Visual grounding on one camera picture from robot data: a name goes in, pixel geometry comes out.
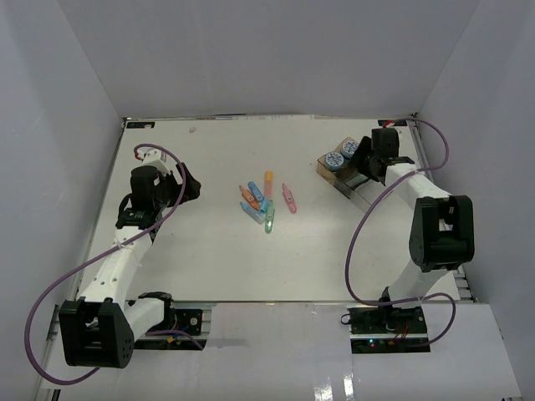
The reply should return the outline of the blue washi tape roll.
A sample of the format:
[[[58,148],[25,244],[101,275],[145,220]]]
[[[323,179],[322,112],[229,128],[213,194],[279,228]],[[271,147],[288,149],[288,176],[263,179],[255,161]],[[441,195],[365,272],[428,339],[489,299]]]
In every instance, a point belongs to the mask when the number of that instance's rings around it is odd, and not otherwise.
[[[341,170],[344,167],[345,158],[336,151],[328,152],[324,156],[324,167],[332,172]]]
[[[343,142],[343,144],[341,145],[340,147],[340,154],[346,159],[346,160],[350,160],[356,150],[358,149],[359,147],[359,143],[355,140],[346,140],[345,142]]]

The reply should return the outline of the green cap highlighter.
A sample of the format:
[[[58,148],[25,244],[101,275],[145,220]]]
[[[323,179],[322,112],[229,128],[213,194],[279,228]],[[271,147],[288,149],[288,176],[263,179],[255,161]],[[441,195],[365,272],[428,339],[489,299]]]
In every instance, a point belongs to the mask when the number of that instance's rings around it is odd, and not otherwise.
[[[355,190],[362,184],[366,183],[369,180],[369,178],[362,174],[356,174],[351,177],[349,177],[344,183],[351,189]]]

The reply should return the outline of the orange cap pink highlighter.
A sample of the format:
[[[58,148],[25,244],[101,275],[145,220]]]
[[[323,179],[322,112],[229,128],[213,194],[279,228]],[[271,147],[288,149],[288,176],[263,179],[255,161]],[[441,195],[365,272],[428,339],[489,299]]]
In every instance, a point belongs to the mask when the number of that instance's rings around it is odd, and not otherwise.
[[[273,173],[268,170],[264,175],[264,196],[266,199],[271,200],[273,193]]]

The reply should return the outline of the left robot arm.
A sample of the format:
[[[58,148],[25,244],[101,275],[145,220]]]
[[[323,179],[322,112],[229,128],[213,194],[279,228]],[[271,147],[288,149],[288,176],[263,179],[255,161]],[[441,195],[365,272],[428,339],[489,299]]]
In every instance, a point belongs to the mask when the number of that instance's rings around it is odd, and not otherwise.
[[[195,200],[201,185],[186,165],[168,171],[161,163],[130,173],[130,193],[120,202],[115,251],[104,257],[91,283],[59,310],[65,361],[69,366],[124,368],[135,342],[150,330],[167,333],[176,312],[167,292],[145,292],[130,302],[127,293],[153,245],[165,209]]]

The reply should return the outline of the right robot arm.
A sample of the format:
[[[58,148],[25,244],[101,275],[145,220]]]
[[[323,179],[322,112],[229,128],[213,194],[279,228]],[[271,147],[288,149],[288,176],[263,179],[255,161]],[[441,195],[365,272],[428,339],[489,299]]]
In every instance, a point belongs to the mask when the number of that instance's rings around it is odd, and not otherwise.
[[[354,332],[384,330],[403,333],[422,322],[421,303],[447,272],[471,261],[475,253],[473,204],[466,195],[452,195],[425,176],[424,169],[401,156],[392,127],[375,128],[365,136],[350,166],[396,193],[413,210],[410,259],[395,282],[377,301],[362,301],[350,310]]]

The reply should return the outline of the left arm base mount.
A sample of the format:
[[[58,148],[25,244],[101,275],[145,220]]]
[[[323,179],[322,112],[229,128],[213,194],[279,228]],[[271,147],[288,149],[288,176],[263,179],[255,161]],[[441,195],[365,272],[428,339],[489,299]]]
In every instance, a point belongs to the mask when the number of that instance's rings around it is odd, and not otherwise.
[[[191,335],[199,343],[199,346],[183,334],[169,333],[142,337],[135,343],[135,349],[148,351],[201,351],[206,346],[208,334],[208,331],[203,328],[203,324],[204,311],[202,309],[176,309],[175,323],[172,330]]]

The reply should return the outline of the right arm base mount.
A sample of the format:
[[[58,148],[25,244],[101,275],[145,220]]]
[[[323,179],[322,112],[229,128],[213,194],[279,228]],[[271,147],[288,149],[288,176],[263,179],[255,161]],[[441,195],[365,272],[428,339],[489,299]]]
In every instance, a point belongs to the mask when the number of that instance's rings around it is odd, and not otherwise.
[[[352,307],[340,317],[349,329],[352,354],[429,353],[421,307]]]

